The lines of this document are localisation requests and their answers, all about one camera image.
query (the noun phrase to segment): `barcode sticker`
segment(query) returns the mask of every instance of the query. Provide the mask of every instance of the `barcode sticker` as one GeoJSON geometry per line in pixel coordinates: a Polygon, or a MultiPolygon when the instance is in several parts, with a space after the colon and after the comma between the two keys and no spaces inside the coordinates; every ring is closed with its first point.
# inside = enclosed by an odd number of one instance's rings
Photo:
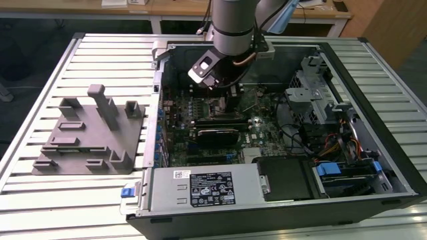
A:
{"type": "Polygon", "coordinates": [[[189,174],[192,174],[191,170],[173,171],[175,179],[189,179],[189,174]]]}

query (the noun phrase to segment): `slotted aluminum platform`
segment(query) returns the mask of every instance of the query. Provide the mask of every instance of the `slotted aluminum platform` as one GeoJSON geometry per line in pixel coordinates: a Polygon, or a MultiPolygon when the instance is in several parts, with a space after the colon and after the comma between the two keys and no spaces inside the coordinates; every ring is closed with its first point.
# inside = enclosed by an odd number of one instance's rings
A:
{"type": "MultiPolygon", "coordinates": [[[[427,177],[426,107],[384,64],[370,44],[348,38],[269,37],[273,42],[328,42],[372,103],[420,174],[427,177]]],[[[137,101],[151,109],[155,41],[200,41],[188,35],[85,34],[72,39],[51,79],[0,162],[0,239],[144,239],[120,214],[120,190],[141,178],[148,121],[140,132],[135,170],[129,175],[33,176],[32,164],[60,116],[63,97],[85,96],[89,84],[104,84],[115,103],[137,101]]],[[[346,99],[343,89],[336,86],[346,99]]],[[[241,239],[423,239],[427,205],[396,209],[343,226],[323,226],[215,237],[241,239]]]]}

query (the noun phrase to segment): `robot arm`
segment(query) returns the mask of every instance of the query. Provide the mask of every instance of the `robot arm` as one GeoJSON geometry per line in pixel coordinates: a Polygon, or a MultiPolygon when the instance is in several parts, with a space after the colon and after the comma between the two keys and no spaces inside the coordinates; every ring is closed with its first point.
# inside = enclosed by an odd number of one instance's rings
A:
{"type": "Polygon", "coordinates": [[[280,33],[297,2],[299,0],[212,1],[213,48],[204,53],[188,71],[188,76],[200,86],[212,90],[228,88],[240,81],[257,52],[268,50],[259,46],[261,29],[269,26],[271,30],[275,26],[275,31],[280,33]]]}

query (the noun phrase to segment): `power supply label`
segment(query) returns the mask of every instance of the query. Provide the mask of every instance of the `power supply label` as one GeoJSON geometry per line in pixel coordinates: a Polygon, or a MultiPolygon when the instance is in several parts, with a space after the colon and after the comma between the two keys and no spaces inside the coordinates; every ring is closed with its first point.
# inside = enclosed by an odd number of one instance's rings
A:
{"type": "Polygon", "coordinates": [[[232,172],[189,175],[189,203],[195,208],[236,204],[232,172]]]}

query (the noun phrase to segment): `wooden desk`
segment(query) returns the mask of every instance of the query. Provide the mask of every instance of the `wooden desk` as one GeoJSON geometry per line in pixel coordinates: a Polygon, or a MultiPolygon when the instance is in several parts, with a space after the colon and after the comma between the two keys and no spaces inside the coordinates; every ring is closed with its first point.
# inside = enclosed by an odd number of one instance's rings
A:
{"type": "MultiPolygon", "coordinates": [[[[208,0],[153,0],[151,8],[152,29],[161,31],[161,20],[200,21],[205,15],[208,2],[208,0]]],[[[319,7],[311,7],[305,10],[296,9],[289,23],[332,25],[327,36],[339,37],[347,20],[354,15],[351,12],[336,11],[332,0],[327,0],[326,6],[332,8],[332,10],[319,7]]]]}
{"type": "MultiPolygon", "coordinates": [[[[200,21],[208,7],[207,0],[149,0],[147,5],[101,9],[101,0],[0,0],[0,18],[148,20],[152,32],[161,34],[163,20],[200,21]]],[[[328,37],[339,37],[350,12],[296,9],[291,23],[332,25],[328,37]]]]}

